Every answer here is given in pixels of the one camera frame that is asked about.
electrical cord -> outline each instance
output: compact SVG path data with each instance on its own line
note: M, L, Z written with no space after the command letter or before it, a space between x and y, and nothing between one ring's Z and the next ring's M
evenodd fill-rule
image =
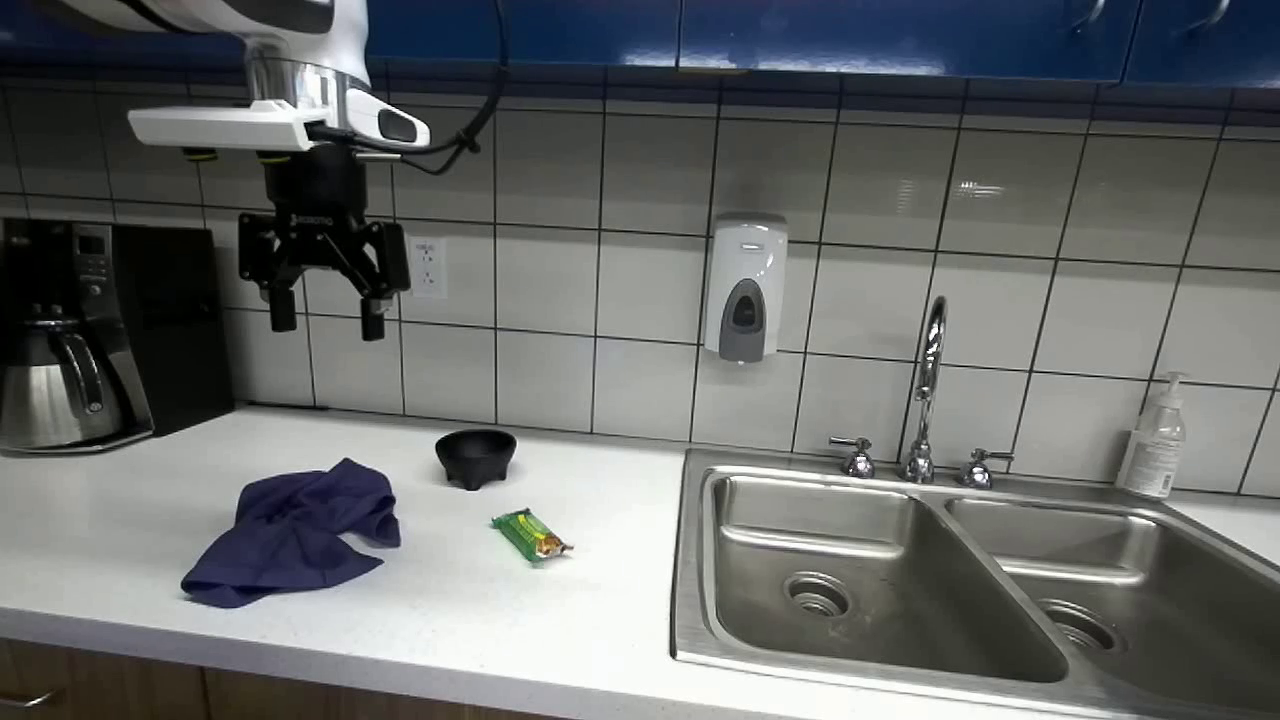
M513 35L509 35L509 6L504 0L493 0L493 26L494 26L494 70L493 70L493 80L486 80L486 98L474 109L474 118L450 140L431 143L431 149L388 149L388 143L376 143L376 140L362 140L362 135L324 132L324 127L310 132L310 135L348 140L348 143L373 149L373 152L396 152L402 169L414 169L422 177L445 177L465 152L481 152L481 132L493 121L499 98L509 94Z

blue cloth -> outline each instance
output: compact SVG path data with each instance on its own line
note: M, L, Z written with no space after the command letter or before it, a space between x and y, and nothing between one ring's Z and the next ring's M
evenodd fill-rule
M338 539L356 531L400 548L396 491L383 473L338 462L331 473L290 473L241 491L228 528L182 578L195 605L243 609L266 592L331 589L378 561Z

spray bottle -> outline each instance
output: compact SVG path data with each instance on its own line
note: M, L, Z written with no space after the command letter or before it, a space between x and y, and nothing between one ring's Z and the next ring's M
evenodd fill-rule
M1135 419L1127 437L1127 454L1119 463L1119 488L1135 495L1157 495L1162 499L1173 491L1174 469L1180 469L1180 447L1189 441L1182 424L1182 391L1180 375L1162 391L1150 391L1149 412Z

white countertop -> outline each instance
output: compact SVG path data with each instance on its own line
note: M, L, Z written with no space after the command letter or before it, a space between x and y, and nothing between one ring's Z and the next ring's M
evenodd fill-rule
M108 455L0 462L0 636L550 717L1033 717L677 666L683 454L518 434L513 480L461 491L431 455L438 434L253 407ZM402 548L376 553L383 570L235 614L182 601L247 480L338 455L400 495ZM575 555L528 570L486 528L513 508ZM1174 508L1280 565L1280 503Z

chrome faucet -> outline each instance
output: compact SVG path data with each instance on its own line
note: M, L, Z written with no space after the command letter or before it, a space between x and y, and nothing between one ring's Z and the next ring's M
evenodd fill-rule
M935 296L929 310L929 326L922 326L918 355L916 355L916 441L904 454L904 477L916 486L929 486L935 477L930 443L929 443L929 416L930 416L930 399L935 399L935 382L942 371L942 338L948 338L948 296Z

